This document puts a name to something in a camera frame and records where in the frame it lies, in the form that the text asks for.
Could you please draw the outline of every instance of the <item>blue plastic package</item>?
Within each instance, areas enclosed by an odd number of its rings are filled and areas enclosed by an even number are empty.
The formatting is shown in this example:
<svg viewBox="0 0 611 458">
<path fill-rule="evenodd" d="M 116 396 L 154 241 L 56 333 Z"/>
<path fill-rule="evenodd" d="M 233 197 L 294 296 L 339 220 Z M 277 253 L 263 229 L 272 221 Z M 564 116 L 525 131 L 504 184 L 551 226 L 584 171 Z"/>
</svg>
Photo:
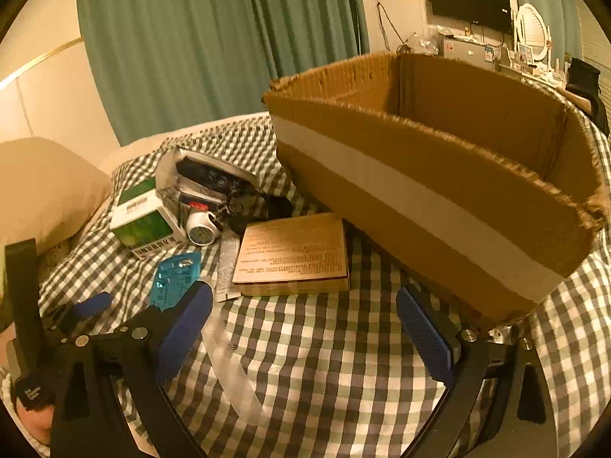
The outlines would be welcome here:
<svg viewBox="0 0 611 458">
<path fill-rule="evenodd" d="M 201 267 L 200 252 L 176 255 L 161 262 L 155 272 L 149 304 L 161 311 L 176 306 L 191 284 L 199 278 Z"/>
</svg>

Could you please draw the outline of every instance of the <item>person's hand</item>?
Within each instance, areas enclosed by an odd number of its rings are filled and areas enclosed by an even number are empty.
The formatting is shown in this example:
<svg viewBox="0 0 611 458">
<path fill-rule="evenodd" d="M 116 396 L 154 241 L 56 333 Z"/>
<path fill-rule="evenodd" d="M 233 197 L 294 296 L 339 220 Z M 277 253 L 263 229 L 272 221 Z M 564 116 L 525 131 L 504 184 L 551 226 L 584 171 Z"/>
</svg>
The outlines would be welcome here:
<svg viewBox="0 0 611 458">
<path fill-rule="evenodd" d="M 15 411 L 21 423 L 30 435 L 41 444 L 49 445 L 51 442 L 51 422 L 53 422 L 53 405 L 47 405 L 42 410 L 27 411 L 19 398 L 15 404 Z"/>
</svg>

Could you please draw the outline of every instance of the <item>teal curtain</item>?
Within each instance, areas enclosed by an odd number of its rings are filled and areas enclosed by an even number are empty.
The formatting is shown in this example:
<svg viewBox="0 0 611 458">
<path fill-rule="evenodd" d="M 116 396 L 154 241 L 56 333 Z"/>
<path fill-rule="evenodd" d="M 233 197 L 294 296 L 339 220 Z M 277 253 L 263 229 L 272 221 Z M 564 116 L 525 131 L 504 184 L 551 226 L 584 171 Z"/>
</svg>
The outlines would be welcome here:
<svg viewBox="0 0 611 458">
<path fill-rule="evenodd" d="M 581 28 L 575 0 L 517 0 L 535 7 L 552 33 L 552 66 L 556 58 L 564 64 L 564 53 L 581 58 Z"/>
<path fill-rule="evenodd" d="M 121 145 L 261 111 L 270 79 L 369 51 L 362 0 L 77 0 Z"/>
</svg>

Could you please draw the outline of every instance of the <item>electrical wiring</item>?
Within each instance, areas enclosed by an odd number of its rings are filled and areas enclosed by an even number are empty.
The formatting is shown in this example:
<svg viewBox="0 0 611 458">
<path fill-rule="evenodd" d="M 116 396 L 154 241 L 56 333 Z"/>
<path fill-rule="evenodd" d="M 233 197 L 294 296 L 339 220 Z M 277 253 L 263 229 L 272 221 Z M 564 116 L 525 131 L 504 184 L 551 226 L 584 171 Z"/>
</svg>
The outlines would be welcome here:
<svg viewBox="0 0 611 458">
<path fill-rule="evenodd" d="M 503 44 L 505 44 L 505 33 L 501 33 L 503 35 L 503 41 L 501 44 L 488 44 L 486 43 L 486 39 L 484 37 L 484 26 L 482 26 L 482 43 L 486 46 L 491 46 L 492 48 L 502 48 Z"/>
<path fill-rule="evenodd" d="M 390 23 L 390 27 L 392 27 L 392 30 L 395 32 L 396 37 L 399 38 L 399 40 L 401 41 L 401 44 L 405 44 L 405 41 L 404 41 L 403 38 L 401 38 L 401 35 L 399 34 L 399 31 L 396 30 L 395 25 L 390 20 L 390 17 L 388 16 L 388 12 L 384 8 L 384 5 L 382 5 L 381 2 L 376 3 L 376 13 L 378 14 L 378 24 L 380 24 L 380 30 L 381 30 L 382 36 L 384 38 L 384 46 L 386 47 L 386 49 L 388 51 L 390 51 L 390 44 L 388 43 L 388 36 L 386 35 L 386 29 L 384 29 L 384 24 L 382 22 L 382 13 L 380 12 L 380 8 L 382 10 L 384 10 L 384 15 L 386 15 L 386 19 L 388 19 L 388 21 Z"/>
</svg>

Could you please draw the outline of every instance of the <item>product box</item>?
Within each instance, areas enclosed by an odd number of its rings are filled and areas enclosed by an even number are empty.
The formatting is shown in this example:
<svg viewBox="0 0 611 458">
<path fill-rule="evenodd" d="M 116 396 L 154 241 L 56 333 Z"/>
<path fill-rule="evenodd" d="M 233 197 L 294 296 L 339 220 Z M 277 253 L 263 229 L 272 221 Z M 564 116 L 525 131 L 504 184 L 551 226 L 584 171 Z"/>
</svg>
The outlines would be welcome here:
<svg viewBox="0 0 611 458">
<path fill-rule="evenodd" d="M 482 325 L 519 318 L 589 254 L 609 198 L 586 119 L 445 58 L 365 55 L 264 96 L 302 194 Z"/>
<path fill-rule="evenodd" d="M 110 228 L 138 258 L 187 241 L 184 230 L 155 191 L 155 179 L 121 193 L 112 210 Z"/>
<path fill-rule="evenodd" d="M 246 296 L 350 289 L 341 218 L 326 213 L 250 224 L 233 284 Z"/>
</svg>

